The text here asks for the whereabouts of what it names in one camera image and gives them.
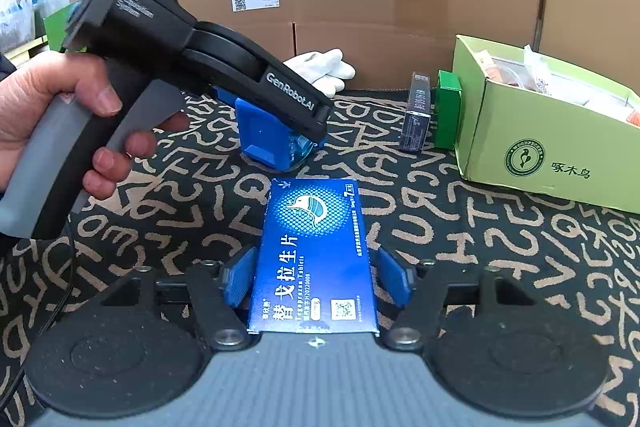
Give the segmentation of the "dark jacket sleeve forearm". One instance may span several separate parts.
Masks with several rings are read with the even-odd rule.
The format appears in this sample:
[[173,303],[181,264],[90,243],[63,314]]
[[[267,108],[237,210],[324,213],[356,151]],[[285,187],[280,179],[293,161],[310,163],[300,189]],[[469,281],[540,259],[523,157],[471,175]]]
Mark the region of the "dark jacket sleeve forearm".
[[3,54],[0,54],[0,81],[9,77],[15,71],[15,66]]

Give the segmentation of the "person's left hand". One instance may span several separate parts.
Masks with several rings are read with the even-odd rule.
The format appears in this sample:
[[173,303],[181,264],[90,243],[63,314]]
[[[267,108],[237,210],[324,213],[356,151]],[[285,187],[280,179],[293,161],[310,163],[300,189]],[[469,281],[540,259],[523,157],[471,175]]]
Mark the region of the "person's left hand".
[[[1,81],[1,187],[6,188],[32,130],[55,95],[73,93],[91,112],[113,117],[122,101],[107,78],[106,64],[87,53],[48,51],[37,55]],[[134,158],[150,158],[156,152],[151,131],[131,133],[121,150],[101,147],[93,154],[82,187],[92,197],[111,197],[116,185],[131,171]]]

